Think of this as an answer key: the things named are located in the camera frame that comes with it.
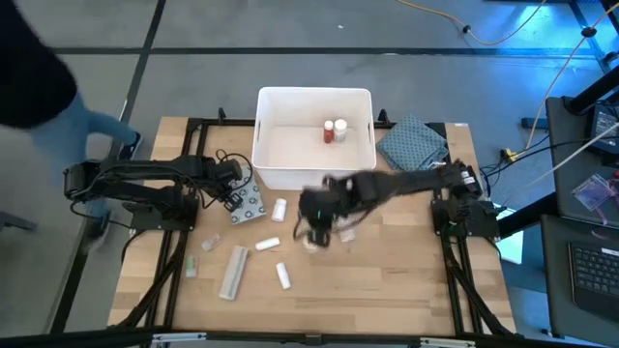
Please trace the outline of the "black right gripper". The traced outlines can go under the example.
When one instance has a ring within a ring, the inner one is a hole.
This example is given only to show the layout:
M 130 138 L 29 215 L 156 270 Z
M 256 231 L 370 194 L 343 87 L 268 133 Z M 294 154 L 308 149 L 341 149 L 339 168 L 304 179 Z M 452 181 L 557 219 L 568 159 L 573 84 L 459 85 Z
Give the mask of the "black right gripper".
M 299 213 L 293 228 L 293 240 L 306 235 L 303 223 L 306 221 L 314 231 L 314 243 L 327 248 L 331 242 L 331 229 L 339 208 L 339 194 L 331 188 L 304 188 L 299 199 Z

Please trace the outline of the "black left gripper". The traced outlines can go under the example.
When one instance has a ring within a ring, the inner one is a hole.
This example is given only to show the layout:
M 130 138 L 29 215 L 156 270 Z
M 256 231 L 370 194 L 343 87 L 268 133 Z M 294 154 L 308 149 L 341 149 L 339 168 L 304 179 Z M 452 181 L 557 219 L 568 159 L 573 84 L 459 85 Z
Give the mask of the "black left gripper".
M 235 159 L 220 161 L 213 169 L 214 181 L 218 184 L 220 191 L 232 189 L 231 183 L 240 181 L 243 178 L 243 171 L 240 163 Z M 223 201 L 223 207 L 230 213 L 237 210 L 243 204 L 248 192 L 244 188 L 236 189 L 232 195 L 227 195 Z

